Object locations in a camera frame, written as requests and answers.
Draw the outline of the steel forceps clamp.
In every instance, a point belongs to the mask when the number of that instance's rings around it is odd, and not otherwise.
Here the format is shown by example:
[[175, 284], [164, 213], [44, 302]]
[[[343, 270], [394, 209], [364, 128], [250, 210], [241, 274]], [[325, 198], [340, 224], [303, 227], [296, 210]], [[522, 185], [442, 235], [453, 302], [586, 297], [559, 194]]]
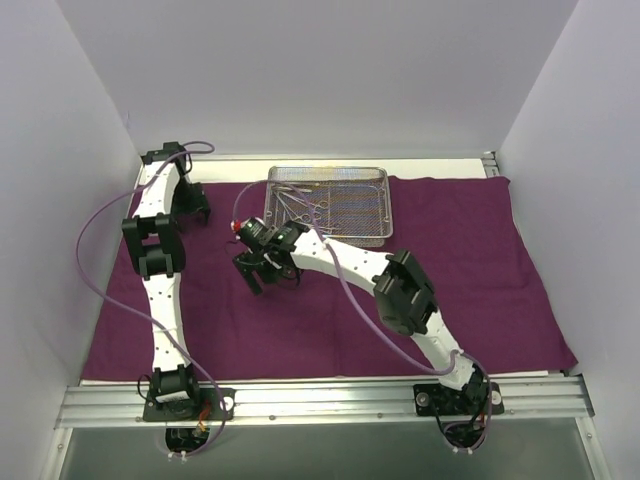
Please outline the steel forceps clamp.
[[317, 203], [307, 202], [304, 199], [294, 196], [289, 193], [277, 193], [276, 196], [279, 199], [286, 199], [290, 202], [296, 203], [298, 205], [309, 208], [313, 213], [316, 213], [319, 210], [328, 210], [329, 204], [327, 201], [319, 201]]

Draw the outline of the wire mesh instrument tray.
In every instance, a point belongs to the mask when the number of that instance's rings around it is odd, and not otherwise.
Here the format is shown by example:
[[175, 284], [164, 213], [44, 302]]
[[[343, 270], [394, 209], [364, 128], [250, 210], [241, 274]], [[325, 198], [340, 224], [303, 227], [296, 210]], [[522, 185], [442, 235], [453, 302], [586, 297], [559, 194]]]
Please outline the wire mesh instrument tray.
[[[285, 205], [294, 210], [307, 207], [279, 199], [277, 193], [289, 193], [307, 202], [327, 201], [328, 210], [319, 210], [332, 223], [336, 233], [324, 236], [361, 247], [381, 248], [393, 235], [393, 216], [387, 172], [379, 167], [274, 166], [269, 170], [263, 219], [268, 226], [280, 227], [289, 221]], [[272, 190], [273, 185], [295, 185], [313, 192]]]

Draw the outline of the steel surgical scissors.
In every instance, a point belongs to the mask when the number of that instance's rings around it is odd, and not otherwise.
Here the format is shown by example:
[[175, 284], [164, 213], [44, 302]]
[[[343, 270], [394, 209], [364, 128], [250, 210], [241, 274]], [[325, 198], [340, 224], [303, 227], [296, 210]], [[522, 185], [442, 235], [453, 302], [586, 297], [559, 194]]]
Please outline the steel surgical scissors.
[[332, 223], [327, 216], [323, 216], [321, 212], [315, 208], [311, 210], [294, 210], [292, 207], [285, 205], [283, 210], [286, 212], [289, 220], [298, 222], [309, 228], [314, 226], [314, 222], [323, 233], [336, 233], [340, 230], [338, 223]]

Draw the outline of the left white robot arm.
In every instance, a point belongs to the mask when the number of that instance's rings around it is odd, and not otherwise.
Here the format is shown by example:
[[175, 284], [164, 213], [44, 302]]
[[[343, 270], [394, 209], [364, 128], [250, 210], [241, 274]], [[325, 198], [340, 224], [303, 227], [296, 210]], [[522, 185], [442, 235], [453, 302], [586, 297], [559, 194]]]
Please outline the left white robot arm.
[[207, 223], [209, 202], [199, 183], [190, 180], [192, 155], [176, 141], [142, 156], [145, 179], [153, 184], [122, 222], [122, 233], [134, 272], [142, 279], [153, 328], [154, 358], [149, 380], [151, 406], [179, 419], [194, 417], [202, 405], [187, 350], [180, 306], [181, 273], [186, 250], [180, 221], [199, 217]]

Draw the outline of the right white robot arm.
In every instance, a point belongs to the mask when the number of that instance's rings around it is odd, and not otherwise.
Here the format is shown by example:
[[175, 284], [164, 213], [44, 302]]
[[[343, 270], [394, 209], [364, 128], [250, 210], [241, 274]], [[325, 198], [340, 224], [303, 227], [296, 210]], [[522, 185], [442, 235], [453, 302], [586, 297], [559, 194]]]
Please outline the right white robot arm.
[[438, 378], [450, 409], [467, 412], [486, 395], [486, 373], [449, 331], [432, 282], [408, 250], [361, 249], [295, 221], [275, 228], [251, 217], [233, 221], [231, 230], [246, 247], [233, 264], [254, 294], [285, 272], [334, 277], [376, 336], [407, 363]]

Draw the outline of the steel tweezers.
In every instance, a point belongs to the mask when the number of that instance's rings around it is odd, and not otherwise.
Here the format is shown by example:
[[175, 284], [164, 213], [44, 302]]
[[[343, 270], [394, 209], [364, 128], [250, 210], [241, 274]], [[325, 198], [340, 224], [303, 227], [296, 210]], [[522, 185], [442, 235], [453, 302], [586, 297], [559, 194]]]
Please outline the steel tweezers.
[[313, 192], [312, 188], [306, 188], [305, 186], [295, 186], [295, 185], [273, 185], [272, 190], [277, 191], [289, 191], [289, 192], [299, 192], [302, 194], [309, 194]]

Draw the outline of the back aluminium rail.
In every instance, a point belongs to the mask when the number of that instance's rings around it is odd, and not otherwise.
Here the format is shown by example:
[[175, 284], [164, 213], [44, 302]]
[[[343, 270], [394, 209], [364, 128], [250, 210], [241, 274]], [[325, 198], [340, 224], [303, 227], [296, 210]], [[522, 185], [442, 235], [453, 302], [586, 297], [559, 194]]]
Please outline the back aluminium rail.
[[198, 152], [165, 152], [165, 151], [148, 151], [141, 156], [141, 160], [144, 164], [150, 164], [153, 162], [164, 162], [167, 159], [187, 159], [191, 157], [201, 157], [202, 153]]

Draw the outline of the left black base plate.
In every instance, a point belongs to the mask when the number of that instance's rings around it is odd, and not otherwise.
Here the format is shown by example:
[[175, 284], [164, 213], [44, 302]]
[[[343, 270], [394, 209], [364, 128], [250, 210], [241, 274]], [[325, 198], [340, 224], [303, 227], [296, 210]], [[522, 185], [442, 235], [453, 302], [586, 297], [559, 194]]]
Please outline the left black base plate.
[[231, 420], [234, 416], [235, 391], [199, 388], [159, 393], [150, 388], [144, 403], [145, 422], [179, 422], [200, 420]]

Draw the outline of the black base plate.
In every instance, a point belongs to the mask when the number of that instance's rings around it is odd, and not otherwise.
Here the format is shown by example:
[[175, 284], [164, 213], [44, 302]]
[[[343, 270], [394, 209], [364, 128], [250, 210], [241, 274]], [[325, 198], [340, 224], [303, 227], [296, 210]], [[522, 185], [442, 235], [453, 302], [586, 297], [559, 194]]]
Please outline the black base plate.
[[150, 388], [144, 403], [145, 422], [179, 422], [200, 420], [231, 420], [234, 416], [235, 391], [199, 388], [159, 393]]
[[486, 382], [481, 385], [466, 386], [454, 390], [440, 383], [423, 383], [413, 386], [415, 412], [421, 417], [472, 416], [479, 412], [491, 412], [493, 415], [505, 413], [501, 390], [497, 383], [491, 383], [491, 396], [484, 402], [488, 393]]

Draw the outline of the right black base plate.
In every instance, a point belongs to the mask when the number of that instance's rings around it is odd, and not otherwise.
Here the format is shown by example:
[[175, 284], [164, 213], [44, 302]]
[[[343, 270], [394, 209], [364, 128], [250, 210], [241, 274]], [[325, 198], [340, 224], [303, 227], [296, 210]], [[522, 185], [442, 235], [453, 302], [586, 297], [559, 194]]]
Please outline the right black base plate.
[[497, 383], [491, 383], [491, 396], [484, 402], [488, 393], [486, 382], [481, 385], [466, 386], [454, 390], [440, 383], [423, 383], [413, 386], [415, 412], [421, 417], [472, 416], [479, 412], [491, 412], [493, 415], [505, 413], [501, 390]]

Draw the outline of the front aluminium rail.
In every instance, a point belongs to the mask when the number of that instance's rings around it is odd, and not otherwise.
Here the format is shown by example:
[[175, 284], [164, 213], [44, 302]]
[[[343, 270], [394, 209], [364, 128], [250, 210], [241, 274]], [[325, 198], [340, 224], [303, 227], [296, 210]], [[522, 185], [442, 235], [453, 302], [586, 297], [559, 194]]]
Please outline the front aluminium rail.
[[[235, 391], [232, 427], [418, 422], [413, 386], [428, 377], [313, 379], [306, 382], [230, 382]], [[505, 412], [498, 420], [583, 418], [594, 415], [580, 377], [561, 374], [494, 378]], [[147, 427], [133, 383], [69, 388], [58, 428]]]

